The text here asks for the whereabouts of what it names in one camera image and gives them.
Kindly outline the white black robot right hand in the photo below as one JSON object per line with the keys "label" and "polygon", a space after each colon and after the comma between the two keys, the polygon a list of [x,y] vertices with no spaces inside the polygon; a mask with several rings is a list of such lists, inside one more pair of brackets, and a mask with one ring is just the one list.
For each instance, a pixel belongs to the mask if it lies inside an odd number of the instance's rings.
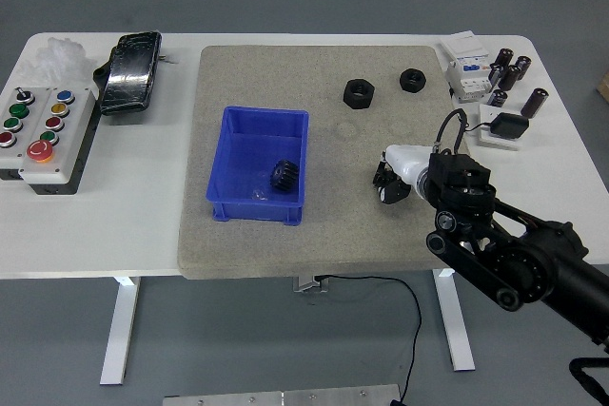
{"label": "white black robot right hand", "polygon": [[373,178],[380,201],[385,204],[404,200],[412,192],[427,200],[427,181],[431,146],[390,145],[383,152]]}

